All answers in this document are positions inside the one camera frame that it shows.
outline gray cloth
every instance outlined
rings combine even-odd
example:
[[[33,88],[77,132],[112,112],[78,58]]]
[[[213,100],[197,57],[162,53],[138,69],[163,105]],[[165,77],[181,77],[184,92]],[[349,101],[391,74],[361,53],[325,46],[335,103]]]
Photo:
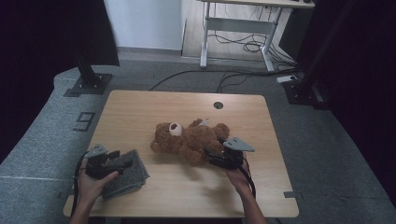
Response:
[[[122,175],[119,175],[115,180],[109,182],[103,188],[102,197],[105,200],[133,192],[142,188],[146,184],[146,179],[149,173],[146,170],[143,162],[140,160],[137,150],[132,150],[118,158],[111,160],[110,165],[122,165],[127,161],[132,160],[133,164],[124,170]]]

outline stuffed animal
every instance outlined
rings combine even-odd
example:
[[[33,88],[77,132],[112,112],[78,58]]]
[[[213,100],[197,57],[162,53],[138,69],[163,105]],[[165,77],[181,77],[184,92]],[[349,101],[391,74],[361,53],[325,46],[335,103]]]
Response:
[[[225,140],[229,135],[230,129],[223,123],[209,128],[202,119],[197,119],[184,128],[177,123],[164,122],[157,124],[151,150],[156,153],[178,154],[196,166],[208,161],[205,147],[212,152],[221,153],[223,145],[219,140]]]

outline forearm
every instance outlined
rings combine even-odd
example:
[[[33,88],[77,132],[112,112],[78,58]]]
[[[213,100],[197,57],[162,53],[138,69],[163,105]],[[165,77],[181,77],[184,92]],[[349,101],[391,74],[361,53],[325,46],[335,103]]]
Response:
[[[242,188],[237,190],[244,206],[245,218],[247,224],[266,224],[267,221],[262,214],[262,210],[253,197],[250,188]]]
[[[78,202],[76,211],[70,220],[70,224],[86,224],[90,217],[93,203]]]

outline person's arm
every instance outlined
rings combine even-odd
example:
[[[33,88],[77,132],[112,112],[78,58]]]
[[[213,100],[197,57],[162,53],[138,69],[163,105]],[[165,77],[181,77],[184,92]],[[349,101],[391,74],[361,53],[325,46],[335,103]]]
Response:
[[[71,224],[88,223],[91,209],[96,199],[101,195],[103,187],[119,174],[116,171],[103,179],[93,179],[85,173],[86,165],[87,161],[84,160],[81,164],[78,179],[78,203],[76,211],[70,220]]]
[[[244,162],[243,168],[248,171],[248,165]],[[235,186],[236,192],[242,200],[242,205],[244,206],[245,218],[248,224],[266,224],[267,220],[262,214],[262,210],[254,198],[249,183],[242,172],[238,169],[236,170],[226,170],[226,175],[230,179],[230,182]]]

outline human hand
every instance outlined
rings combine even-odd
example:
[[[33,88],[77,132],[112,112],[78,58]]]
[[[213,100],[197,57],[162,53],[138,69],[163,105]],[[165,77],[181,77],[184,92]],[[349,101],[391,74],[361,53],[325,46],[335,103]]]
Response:
[[[247,155],[245,152],[244,152],[244,158],[245,159],[247,158]],[[244,161],[242,168],[247,173],[249,173],[248,164],[246,163],[246,161]],[[249,186],[248,180],[239,169],[224,170],[224,172],[228,176],[228,179],[233,184],[233,186],[235,187],[235,189],[238,193],[241,193],[244,190],[250,191],[250,186]]]
[[[115,171],[103,179],[94,179],[85,173],[87,163],[87,160],[83,160],[80,167],[78,179],[78,202],[92,206],[96,199],[102,194],[105,184],[116,178],[119,175],[119,172]]]

